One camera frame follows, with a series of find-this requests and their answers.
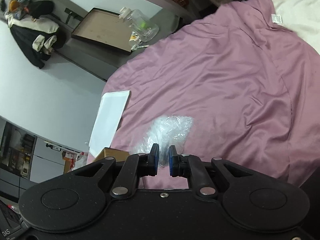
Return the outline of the red white plastic bag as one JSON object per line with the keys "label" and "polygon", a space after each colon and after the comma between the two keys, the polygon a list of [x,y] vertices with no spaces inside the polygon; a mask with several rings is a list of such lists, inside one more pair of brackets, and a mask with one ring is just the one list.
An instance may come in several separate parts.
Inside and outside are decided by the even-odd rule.
{"label": "red white plastic bag", "polygon": [[88,158],[87,152],[79,153],[75,159],[73,170],[77,170],[83,166],[86,166],[87,165],[87,158]]}

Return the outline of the white paper sheet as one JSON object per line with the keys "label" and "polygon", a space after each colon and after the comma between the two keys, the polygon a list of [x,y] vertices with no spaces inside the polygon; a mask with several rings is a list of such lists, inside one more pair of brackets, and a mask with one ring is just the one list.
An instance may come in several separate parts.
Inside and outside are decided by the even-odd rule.
{"label": "white paper sheet", "polygon": [[97,117],[89,140],[89,153],[96,158],[111,146],[123,111],[130,95],[129,90],[105,93],[100,101]]}

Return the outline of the cardboard box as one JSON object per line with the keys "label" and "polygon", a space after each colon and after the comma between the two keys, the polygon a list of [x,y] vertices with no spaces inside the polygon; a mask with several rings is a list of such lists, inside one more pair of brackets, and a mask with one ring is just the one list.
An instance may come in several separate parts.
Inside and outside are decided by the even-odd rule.
{"label": "cardboard box", "polygon": [[116,162],[125,161],[130,156],[129,152],[116,150],[113,148],[104,148],[94,161],[99,161],[107,157],[114,157]]}

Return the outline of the clear plastic bag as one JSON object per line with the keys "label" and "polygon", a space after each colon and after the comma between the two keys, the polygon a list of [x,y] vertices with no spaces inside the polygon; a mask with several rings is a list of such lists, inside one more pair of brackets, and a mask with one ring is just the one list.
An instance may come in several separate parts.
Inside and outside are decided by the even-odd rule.
{"label": "clear plastic bag", "polygon": [[169,147],[174,145],[182,153],[187,136],[193,126],[191,116],[162,115],[154,119],[150,127],[131,148],[131,154],[149,153],[153,144],[159,145],[159,166],[169,165]]}

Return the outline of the pink bed sheet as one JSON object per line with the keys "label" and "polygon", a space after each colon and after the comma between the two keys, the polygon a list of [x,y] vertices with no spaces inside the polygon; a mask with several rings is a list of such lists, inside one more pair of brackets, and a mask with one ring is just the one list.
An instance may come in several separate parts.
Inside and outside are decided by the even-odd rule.
{"label": "pink bed sheet", "polygon": [[191,116],[183,152],[293,185],[319,167],[319,54],[272,22],[271,0],[231,2],[149,46],[107,80],[130,95],[109,148],[159,116]]}

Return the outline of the cream blanket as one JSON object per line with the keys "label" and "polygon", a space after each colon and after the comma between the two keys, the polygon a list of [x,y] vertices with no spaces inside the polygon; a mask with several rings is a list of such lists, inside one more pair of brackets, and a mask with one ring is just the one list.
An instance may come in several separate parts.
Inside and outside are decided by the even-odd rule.
{"label": "cream blanket", "polygon": [[319,0],[271,0],[272,22],[295,32],[319,52]]}

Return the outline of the yellow white bottle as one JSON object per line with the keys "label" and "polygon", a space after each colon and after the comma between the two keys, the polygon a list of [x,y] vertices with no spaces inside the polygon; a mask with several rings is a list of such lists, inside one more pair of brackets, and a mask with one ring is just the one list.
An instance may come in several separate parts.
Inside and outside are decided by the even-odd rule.
{"label": "yellow white bottle", "polygon": [[140,39],[139,35],[134,31],[131,33],[131,37],[129,39],[129,45],[132,51],[136,51],[141,48],[148,48],[148,44],[143,44],[143,41]]}

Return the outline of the grey bedside cabinet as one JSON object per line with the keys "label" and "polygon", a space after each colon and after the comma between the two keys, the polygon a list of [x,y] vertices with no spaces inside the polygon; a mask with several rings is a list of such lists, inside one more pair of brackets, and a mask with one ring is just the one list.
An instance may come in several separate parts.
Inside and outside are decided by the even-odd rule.
{"label": "grey bedside cabinet", "polygon": [[[180,18],[172,12],[162,9],[151,18],[151,21],[159,26],[160,31],[147,45],[155,44],[158,40],[174,33],[178,29]],[[57,54],[106,82],[119,67],[142,53],[146,48],[146,44],[143,44],[142,48],[127,54],[113,48],[101,47],[70,38],[63,48],[58,50]]]}

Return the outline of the clear glass jar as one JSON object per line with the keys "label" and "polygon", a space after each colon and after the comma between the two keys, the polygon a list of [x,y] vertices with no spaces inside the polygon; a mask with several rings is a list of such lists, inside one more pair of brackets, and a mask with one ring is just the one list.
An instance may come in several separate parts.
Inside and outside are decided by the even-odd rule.
{"label": "clear glass jar", "polygon": [[158,33],[159,26],[144,15],[140,10],[123,7],[119,12],[119,18],[139,36],[142,42],[151,41]]}

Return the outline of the brown board tray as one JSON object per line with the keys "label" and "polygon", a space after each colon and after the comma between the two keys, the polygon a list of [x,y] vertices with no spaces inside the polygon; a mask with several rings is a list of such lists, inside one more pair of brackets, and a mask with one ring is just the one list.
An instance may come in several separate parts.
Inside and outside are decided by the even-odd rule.
{"label": "brown board tray", "polygon": [[93,8],[72,31],[71,37],[130,55],[131,34],[131,28],[119,18],[118,13]]}

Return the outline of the black white jacket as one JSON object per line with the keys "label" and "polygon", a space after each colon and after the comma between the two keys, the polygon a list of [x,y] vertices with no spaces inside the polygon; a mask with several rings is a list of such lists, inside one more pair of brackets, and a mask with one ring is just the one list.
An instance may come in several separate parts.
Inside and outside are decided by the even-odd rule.
{"label": "black white jacket", "polygon": [[48,0],[1,0],[1,12],[14,40],[28,61],[39,69],[67,39],[58,23],[48,18],[54,9],[54,2]]}

